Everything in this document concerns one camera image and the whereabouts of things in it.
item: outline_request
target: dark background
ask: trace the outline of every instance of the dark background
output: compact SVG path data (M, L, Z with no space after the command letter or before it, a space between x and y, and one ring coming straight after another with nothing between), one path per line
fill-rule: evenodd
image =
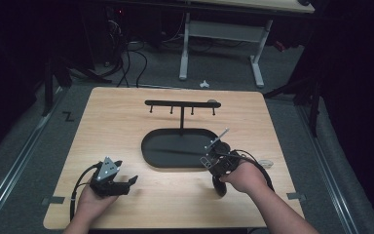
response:
M306 45L289 82L320 71L320 94L332 125L374 207L374 1L313 4L316 15L342 21L337 26L322 26L314 33L306 24L279 21L272 28L269 42L281 41L286 47ZM45 77L50 53L65 53L88 68L97 61L109 60L102 48L91 45L104 39L93 39L86 31L98 27L85 27L85 14L77 9L74 5L59 8L52 4L0 1L0 141L35 101L34 92ZM151 44L161 40L158 31L174 30L174 25L168 25L168 18L179 17L160 11L137 13L132 16L143 20L132 21L128 28L136 31L139 28L135 24L154 22L150 31L143 34L143 39Z

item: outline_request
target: small white object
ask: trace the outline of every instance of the small white object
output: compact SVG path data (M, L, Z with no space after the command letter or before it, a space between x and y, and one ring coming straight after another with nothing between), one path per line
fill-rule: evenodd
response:
M208 87L210 87L210 85L206 82L206 80L204 80L203 83L200 84L200 87L208 88Z
M257 161L257 163L259 163L264 169L270 169L273 166L273 162L272 161L265 160L265 159L259 160L259 161Z

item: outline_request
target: black controller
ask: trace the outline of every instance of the black controller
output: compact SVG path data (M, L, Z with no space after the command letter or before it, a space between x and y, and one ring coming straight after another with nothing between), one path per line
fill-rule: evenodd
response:
M230 145L220 140L220 138L225 135L227 131L228 129L206 147L207 155L201 158L202 164L212 174L212 183L217 194L220 197L223 197L227 193L226 184L219 179L221 176L234 171L239 166L241 159L244 159L257 167L265 177L268 186L275 191L266 170L259 163L257 163L256 160L251 160L243 155L240 155L238 152L239 150L230 151Z
M119 196L128 195L130 192L130 187L135 184L138 179L138 175L130 178L128 182L115 182L114 177L120 170L120 166L123 161L117 161L113 163L108 157L102 164L102 167L97 168L93 177L90 181L90 188L99 197L107 196Z

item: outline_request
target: human hand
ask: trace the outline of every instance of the human hand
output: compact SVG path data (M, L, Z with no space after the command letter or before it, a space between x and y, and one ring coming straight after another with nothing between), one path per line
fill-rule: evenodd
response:
M117 199L118 196L101 198L93 192L89 185L86 185L81 192L75 216L87 223L92 223Z
M242 193L248 193L252 187L267 186L266 179L258 168L250 162L241 159L238 167L220 178L222 182L230 182Z

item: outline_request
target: desk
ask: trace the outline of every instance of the desk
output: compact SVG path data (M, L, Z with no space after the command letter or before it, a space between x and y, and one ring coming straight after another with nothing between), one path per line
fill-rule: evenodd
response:
M263 0L263 1L229 1L229 0L193 0L191 2L219 4L235 7L245 7L263 10L286 11L292 13L308 13L315 11L312 5L302 6L297 0ZM184 45L180 63L180 80L187 79L188 70L188 42L190 36L209 37L226 40L236 40L258 43L254 56L250 56L250 64L253 70L254 80L258 88L264 87L262 74L260 72L259 60L269 36L273 20L269 19L264 26L244 26L230 23L208 22L201 20L190 20L190 14L186 14L184 26Z
M159 169L148 165L141 153L141 142L149 132L178 128L179 111L156 106L150 113L147 99L208 101L221 107L186 110L184 128L203 128L220 135L223 141L243 149L257 160L267 159L274 166L267 170L276 192L298 214L298 200L288 200L295 192L281 147L263 96L256 92L155 90L95 88L54 192L70 198L80 174L90 165L109 156L123 165L116 178L138 175L127 196L121 196L93 225L93 228L227 228L266 226L247 195L227 184L220 198L214 191L211 174L205 169ZM50 204L44 219L48 229L63 229L69 223L69 199Z

